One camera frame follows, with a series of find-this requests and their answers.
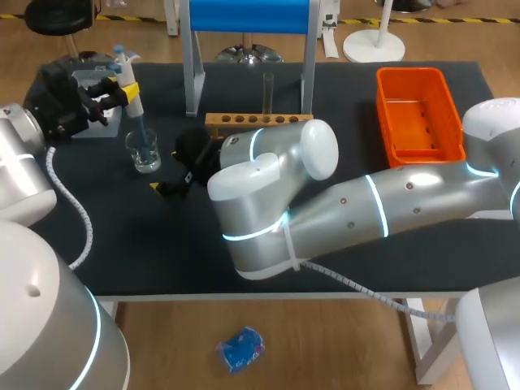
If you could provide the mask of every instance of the blue object on floor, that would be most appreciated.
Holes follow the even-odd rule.
[[[245,327],[228,342],[219,343],[217,346],[217,351],[231,374],[246,368],[258,359],[265,349],[260,334],[250,327]]]

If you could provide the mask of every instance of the chair base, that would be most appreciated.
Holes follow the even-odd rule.
[[[375,0],[380,6],[384,6],[384,0]],[[394,0],[392,11],[402,14],[425,11],[433,5],[433,0]]]
[[[253,45],[253,49],[247,53],[243,45],[235,45],[222,50],[215,61],[217,63],[282,63],[284,59],[267,46]]]

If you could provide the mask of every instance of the test tube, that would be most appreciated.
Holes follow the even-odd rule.
[[[273,84],[275,76],[272,73],[263,74],[263,104],[262,113],[264,115],[272,114],[273,111]]]

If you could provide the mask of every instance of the orange plastic basket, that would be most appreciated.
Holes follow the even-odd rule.
[[[439,69],[383,67],[377,85],[377,112],[390,167],[466,158],[461,120]]]

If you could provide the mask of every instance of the cable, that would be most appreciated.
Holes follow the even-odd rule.
[[[426,311],[416,310],[408,307],[407,305],[402,305],[401,303],[395,302],[393,299],[390,299],[384,295],[379,294],[378,292],[369,290],[366,287],[357,284],[353,280],[346,278],[337,272],[329,270],[324,266],[320,266],[315,262],[303,262],[302,266],[310,268],[311,270],[315,270],[321,272],[324,275],[330,276],[333,279],[340,281],[342,284],[353,288],[354,290],[358,290],[360,293],[368,295],[370,298],[377,299],[380,302],[383,302],[385,305],[392,307],[395,310],[402,311],[405,314],[414,315],[415,317],[420,317],[421,319],[432,319],[434,321],[442,321],[445,323],[454,323],[455,316],[454,315],[446,315],[446,314],[437,314],[437,313],[428,313]]]
[[[80,217],[83,219],[84,222],[84,228],[87,233],[87,239],[84,243],[83,252],[81,252],[80,256],[69,265],[69,268],[71,270],[75,270],[77,267],[79,267],[89,256],[89,252],[92,249],[92,242],[93,242],[93,229],[92,229],[92,223],[90,222],[90,217],[87,214],[87,211],[85,208],[81,205],[81,203],[78,202],[78,200],[72,195],[68,189],[65,188],[61,180],[56,176],[56,172],[54,172],[54,167],[52,165],[52,160],[54,157],[54,153],[56,152],[56,148],[50,147],[49,151],[47,152],[47,156],[45,158],[45,166],[47,168],[47,172],[49,172],[49,177],[58,188],[59,192],[62,193],[62,195],[68,199],[68,201],[74,206],[74,208],[78,211],[80,214]]]

